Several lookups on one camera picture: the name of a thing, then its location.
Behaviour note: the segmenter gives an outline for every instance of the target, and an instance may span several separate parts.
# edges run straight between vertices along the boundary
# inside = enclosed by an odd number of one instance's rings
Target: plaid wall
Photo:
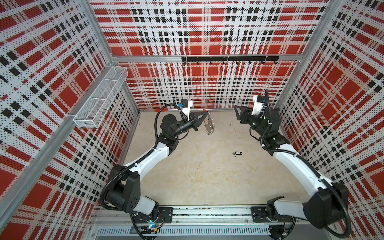
[[[0,197],[107,62],[78,1],[0,0]],[[0,239],[81,239],[133,117],[122,93],[99,129],[75,128]]]
[[[90,0],[116,56],[302,53],[328,0]]]
[[[344,0],[282,108],[295,148],[348,187],[351,239],[384,237],[383,35],[383,1]]]
[[[254,94],[270,90],[276,103],[296,62],[122,63],[127,83],[140,109],[192,99],[195,108],[253,106]]]

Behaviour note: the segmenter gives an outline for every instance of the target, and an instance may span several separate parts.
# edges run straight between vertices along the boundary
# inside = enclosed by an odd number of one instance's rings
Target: plaid pattern panel
[[[0,239],[81,240],[133,119],[134,110],[120,91],[101,127],[75,127]]]
[[[192,99],[195,108],[253,106],[254,94],[270,90],[276,103],[296,62],[274,63],[121,63],[140,109]]]
[[[328,0],[90,0],[115,56],[302,53]]]
[[[348,187],[351,239],[384,237],[383,34],[382,1],[343,1],[282,110],[295,149]]]
[[[79,3],[0,1],[0,197],[106,65]]]

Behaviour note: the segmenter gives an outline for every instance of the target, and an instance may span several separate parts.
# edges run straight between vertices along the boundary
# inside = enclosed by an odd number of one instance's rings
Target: perforated panel
[[[106,65],[79,3],[0,1],[0,197]]]
[[[295,148],[348,187],[351,239],[384,232],[383,22],[382,1],[343,1],[282,110]]]
[[[133,120],[120,90],[98,129],[75,127],[0,239],[82,239]]]
[[[276,103],[296,62],[274,63],[123,63],[138,107],[160,108],[192,99],[195,108],[253,106],[254,94],[270,90]]]
[[[112,54],[302,53],[327,0],[90,0]]]

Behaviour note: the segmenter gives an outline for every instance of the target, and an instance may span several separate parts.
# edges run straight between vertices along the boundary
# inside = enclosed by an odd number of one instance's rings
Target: wire mesh basket
[[[113,66],[81,107],[73,121],[78,127],[98,128],[128,76],[125,67]]]

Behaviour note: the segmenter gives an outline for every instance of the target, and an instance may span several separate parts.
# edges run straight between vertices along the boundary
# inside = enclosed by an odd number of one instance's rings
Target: black mounting plate
[[[172,207],[159,207],[159,214],[164,216],[164,223],[172,222],[172,213],[173,213]],[[134,217],[134,219],[135,219],[135,223],[148,223],[145,219],[141,218],[140,214]],[[163,222],[163,219],[161,217],[158,217],[155,221],[155,223],[162,223],[162,222]]]
[[[251,215],[253,222],[271,222],[266,218],[266,207],[251,207]],[[284,219],[278,220],[278,222],[293,222],[292,216],[285,216]]]

